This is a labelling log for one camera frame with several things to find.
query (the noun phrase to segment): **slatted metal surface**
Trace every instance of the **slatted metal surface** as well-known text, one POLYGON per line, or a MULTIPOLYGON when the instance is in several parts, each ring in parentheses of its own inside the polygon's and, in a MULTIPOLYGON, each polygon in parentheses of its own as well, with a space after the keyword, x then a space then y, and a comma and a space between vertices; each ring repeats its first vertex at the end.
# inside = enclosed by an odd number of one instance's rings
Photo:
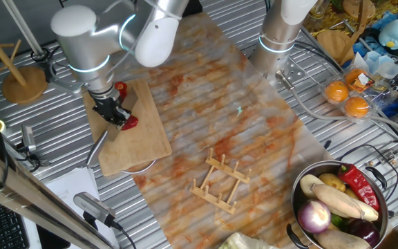
MULTIPOLYGON (((204 11, 237 47, 249 56, 254 49, 265 16, 264 1, 202 0, 201 3, 204 11)), ((304 33, 300 34, 299 40, 314 42, 304 33)), ((60 50, 55 58, 64 60, 60 50)), ((324 59, 307 51, 299 51, 295 48, 291 58, 316 81, 322 82, 334 73, 324 59)), ((20 55, 15 59, 15 64, 25 66, 33 64, 33 61, 29 55, 20 55)), ((58 76, 64 80, 72 80, 67 68, 57 67, 57 70, 58 76)), ((0 89, 6 75, 7 70, 0 73, 0 89)), ((308 76, 296 82, 296 90, 309 108, 319 114, 340 115, 341 113, 319 94, 317 86, 318 84, 308 76)), ((322 144, 328 140, 332 141, 328 151, 334 157, 363 143, 376 145, 379 149, 388 149, 395 145, 391 135, 370 122, 357 125, 345 120, 334 122, 315 120, 304 112, 291 93, 280 86, 277 90, 322 144)), ((83 163, 93 144, 82 99, 52 86, 49 86, 37 101, 27 105, 9 103, 0 90, 0 119, 4 120, 8 127, 5 135, 14 143, 19 143, 21 140, 20 124, 32 125, 38 148, 36 153, 48 158, 51 165, 35 172, 35 176, 43 182, 57 178, 83 163)), ((359 150, 345 160, 358 165, 369 160, 377 162, 376 153, 367 149, 359 150)), ((99 165, 94 165, 93 169, 101 199, 116 211, 117 220, 133 238, 136 246, 138 248, 170 248, 163 231, 131 176, 118 174, 104 177, 99 165)), ((387 166, 380 165, 378 169, 390 178, 388 184, 390 190, 395 181, 393 172, 387 166)), ((398 212, 398 189, 389 204, 391 210, 398 212)), ((393 219, 392 223, 397 225, 398 217, 393 219)), ((122 248, 130 248, 130 243, 122 233, 116 232, 116 236, 122 248)))

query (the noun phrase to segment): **plush toy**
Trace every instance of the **plush toy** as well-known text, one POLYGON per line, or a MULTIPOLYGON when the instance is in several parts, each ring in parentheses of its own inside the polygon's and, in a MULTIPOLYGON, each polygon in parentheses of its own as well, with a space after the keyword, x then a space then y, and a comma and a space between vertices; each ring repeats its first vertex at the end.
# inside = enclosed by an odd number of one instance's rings
POLYGON ((379 42, 391 50, 398 49, 398 19, 391 21, 380 32, 379 42))

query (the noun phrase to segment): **orange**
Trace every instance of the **orange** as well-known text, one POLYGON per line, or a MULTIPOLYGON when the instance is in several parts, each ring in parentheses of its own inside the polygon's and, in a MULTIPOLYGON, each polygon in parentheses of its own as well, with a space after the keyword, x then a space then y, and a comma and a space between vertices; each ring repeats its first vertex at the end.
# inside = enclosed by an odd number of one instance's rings
POLYGON ((357 80, 359 75, 361 73, 366 74, 366 72, 360 68, 354 68, 352 69, 349 73, 345 75, 345 83, 349 86, 351 85, 354 81, 357 80))
POLYGON ((349 98, 345 103, 345 113, 350 118, 363 118, 369 108, 368 103, 360 97, 349 98))
POLYGON ((348 88, 343 82, 334 81, 325 88, 325 95, 328 102, 342 102, 348 97, 348 88))

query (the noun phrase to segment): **red bell pepper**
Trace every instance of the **red bell pepper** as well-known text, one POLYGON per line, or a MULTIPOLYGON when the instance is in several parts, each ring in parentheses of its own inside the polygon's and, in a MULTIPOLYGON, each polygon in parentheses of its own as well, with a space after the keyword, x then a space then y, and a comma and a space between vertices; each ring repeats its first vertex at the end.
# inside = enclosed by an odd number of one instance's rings
POLYGON ((123 82, 116 82, 115 88, 119 91, 122 101, 124 101, 125 97, 127 96, 127 84, 123 82))
MULTIPOLYGON (((119 91, 119 94, 121 95, 121 100, 124 101, 125 97, 127 96, 127 84, 123 82, 116 82, 115 88, 119 91)), ((126 131, 128 129, 136 127, 138 125, 138 122, 138 118, 131 115, 130 118, 122 126, 121 131, 126 131)))
POLYGON ((351 187, 351 190, 361 201, 379 211, 379 201, 370 183, 365 179, 362 172, 353 164, 343 164, 337 174, 339 179, 351 187))

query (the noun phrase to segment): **stainless steel pot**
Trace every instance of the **stainless steel pot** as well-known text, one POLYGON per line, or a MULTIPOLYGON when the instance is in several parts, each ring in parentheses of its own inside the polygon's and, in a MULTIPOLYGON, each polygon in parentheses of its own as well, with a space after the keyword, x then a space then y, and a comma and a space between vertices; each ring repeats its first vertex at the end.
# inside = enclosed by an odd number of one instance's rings
MULTIPOLYGON (((332 173, 332 174, 337 175, 337 172, 342 164, 343 164, 342 162, 336 161, 336 160, 321 161, 321 162, 318 162, 318 163, 308 166, 297 176, 297 179, 294 182, 293 190, 291 193, 291 195, 292 195, 291 204, 293 206, 293 213, 294 213, 294 217, 296 218, 296 221, 297 221, 297 212, 298 212, 299 208, 302 206, 302 204, 304 204, 304 202, 307 201, 307 197, 303 194, 301 185, 300 185, 300 181, 301 181, 302 177, 304 177, 305 175, 308 175, 308 174, 312 174, 314 176, 320 176, 324 173, 332 173)), ((380 181, 384 181, 384 178, 382 180, 383 176, 379 172, 377 172, 375 169, 373 170, 373 174, 379 175, 379 177, 377 177, 377 178, 380 181)), ((377 248, 377 246, 385 238, 386 232, 388 229, 388 223, 389 223, 388 206, 386 205, 385 197, 383 196, 382 192, 380 191, 379 187, 377 187, 375 182, 373 180, 371 180, 371 178, 369 178, 366 174, 363 174, 363 176, 365 176, 366 180, 370 183, 372 189, 374 190, 374 193, 377 196, 377 200, 379 200, 379 205, 380 205, 379 219, 374 222, 374 224, 377 226, 377 229, 379 229, 379 231, 380 231, 379 243, 373 247, 373 248, 377 248)), ((304 229, 302 229, 302 232, 315 246, 317 246, 318 248, 324 249, 321 245, 319 245, 317 243, 317 241, 314 239, 312 234, 304 231, 304 229)), ((308 249, 309 248, 309 246, 304 245, 300 241, 300 239, 297 237, 297 235, 294 234, 294 232, 291 229, 290 224, 288 224, 288 226, 287 226, 287 233, 288 233, 288 236, 290 237, 290 239, 293 241, 293 243, 298 248, 300 248, 300 249, 308 249)))

